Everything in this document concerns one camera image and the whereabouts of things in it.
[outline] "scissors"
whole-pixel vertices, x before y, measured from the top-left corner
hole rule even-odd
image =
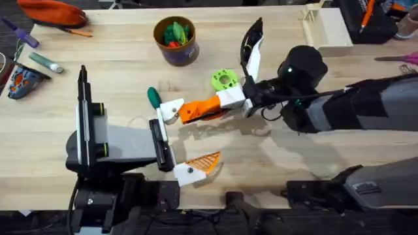
[[[375,61],[403,61],[406,63],[418,65],[418,52],[413,52],[412,54],[403,55],[403,56],[376,57],[374,58],[374,60]]]

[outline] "orange pouch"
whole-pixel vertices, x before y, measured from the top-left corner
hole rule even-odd
[[[36,24],[78,29],[87,25],[86,13],[81,9],[54,0],[18,0],[25,15]]]

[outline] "pink scissors handle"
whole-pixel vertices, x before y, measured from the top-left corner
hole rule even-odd
[[[418,52],[414,52],[410,55],[405,56],[404,61],[418,65]]]

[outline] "pencil cup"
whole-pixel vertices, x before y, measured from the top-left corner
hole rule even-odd
[[[171,48],[164,43],[164,31],[174,22],[182,26],[189,26],[188,42],[177,48]],[[170,16],[162,19],[154,27],[154,39],[167,62],[174,66],[186,66],[194,62],[199,55],[199,46],[196,43],[196,29],[190,20],[181,16]]]

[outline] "orange pen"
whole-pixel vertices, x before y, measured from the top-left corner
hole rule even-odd
[[[372,16],[373,6],[374,6],[374,0],[368,0],[366,14],[364,15],[363,21],[361,22],[360,33],[363,32],[364,27],[366,27],[370,17]]]
[[[80,36],[84,36],[84,37],[92,37],[90,33],[79,31],[79,30],[64,29],[64,28],[59,28],[59,29],[64,31],[64,32],[72,33],[72,34],[75,34],[75,35],[80,35]]]

